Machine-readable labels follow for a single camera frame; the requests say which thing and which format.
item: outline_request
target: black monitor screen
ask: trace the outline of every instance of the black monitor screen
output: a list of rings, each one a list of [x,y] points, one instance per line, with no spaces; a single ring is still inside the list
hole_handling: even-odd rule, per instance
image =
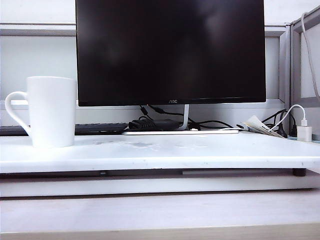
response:
[[[77,0],[80,106],[264,102],[263,0]]]

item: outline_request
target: wall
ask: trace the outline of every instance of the wall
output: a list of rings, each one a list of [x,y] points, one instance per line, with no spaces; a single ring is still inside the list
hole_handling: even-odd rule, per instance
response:
[[[264,0],[265,23],[291,23],[319,5],[320,0]]]
[[[266,24],[290,23],[320,0],[264,0]],[[1,0],[2,23],[75,23],[75,0]]]
[[[285,23],[299,18],[319,1],[315,0],[265,0],[265,22]],[[1,23],[75,23],[73,0],[2,0]],[[31,75],[54,75],[76,78],[76,48],[74,37],[1,36],[0,99],[15,90],[26,88],[24,79]],[[267,97],[279,97],[279,38],[266,38]],[[192,105],[190,115],[195,120],[215,119],[235,125],[252,115],[266,118],[284,107],[284,104],[210,104]],[[26,106],[17,106],[19,114],[28,121]],[[182,111],[181,106],[168,107]],[[16,124],[1,106],[1,125]],[[128,107],[78,107],[77,123],[127,122],[141,112],[136,106]]]

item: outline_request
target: white desk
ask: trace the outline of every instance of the white desk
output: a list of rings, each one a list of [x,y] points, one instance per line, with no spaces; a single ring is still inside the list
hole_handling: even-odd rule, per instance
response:
[[[1,173],[320,167],[318,144],[243,132],[205,136],[77,136],[74,146],[58,149],[33,148],[28,137],[0,137],[0,144]],[[238,176],[233,176],[233,185],[241,181],[242,186],[263,182],[254,174],[237,174]],[[163,179],[166,183],[179,181],[179,178]],[[303,185],[308,178],[275,172],[273,176],[264,178],[264,182],[277,185],[280,184],[280,179],[285,179],[287,183],[297,181],[303,188],[306,187]],[[107,185],[116,185],[117,188],[124,186],[115,180],[122,179],[85,178],[79,182],[77,179],[68,178],[65,181],[6,179],[0,182],[0,191],[7,196],[14,191],[23,196],[21,189],[29,191],[30,195],[25,196],[36,196],[38,193],[59,195],[51,191],[59,185],[62,195],[68,195],[72,191],[79,191],[79,194],[83,190],[92,191],[91,194],[101,194]],[[149,182],[142,183],[141,187],[153,186],[153,179],[147,180]],[[219,176],[212,175],[195,176],[187,180],[189,182],[185,185],[188,188],[210,185],[212,189],[212,185],[222,183]],[[319,178],[312,182],[319,184]],[[126,186],[132,189],[138,185],[135,182]],[[149,196],[3,198],[1,237],[4,240],[313,240],[320,236],[319,203],[318,189]]]
[[[1,201],[2,240],[317,240],[320,190]]]
[[[76,136],[74,146],[33,148],[0,137],[1,173],[135,169],[320,168],[320,144],[262,134]]]
[[[26,136],[1,137],[0,172],[45,173],[68,171],[181,170],[154,176],[105,175],[5,179],[3,197],[64,196],[275,190],[320,187],[318,174],[292,175],[293,168],[320,168],[320,144],[262,134],[99,135],[76,136],[75,145],[33,148]],[[253,171],[193,171],[255,169]],[[256,169],[276,169],[261,171]]]

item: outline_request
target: desk surface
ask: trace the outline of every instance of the desk surface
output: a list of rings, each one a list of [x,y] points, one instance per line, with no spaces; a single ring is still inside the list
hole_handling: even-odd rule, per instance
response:
[[[262,134],[87,135],[74,146],[32,147],[0,137],[0,172],[194,168],[320,168],[320,144]]]
[[[8,240],[310,240],[320,235],[319,202],[319,189],[2,200],[1,232]]]

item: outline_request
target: black keyboard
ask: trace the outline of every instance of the black keyboard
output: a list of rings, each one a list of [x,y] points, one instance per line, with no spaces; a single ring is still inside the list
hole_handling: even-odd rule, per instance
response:
[[[120,134],[127,126],[124,122],[76,124],[75,135]],[[0,136],[27,136],[27,133],[21,126],[0,126]]]

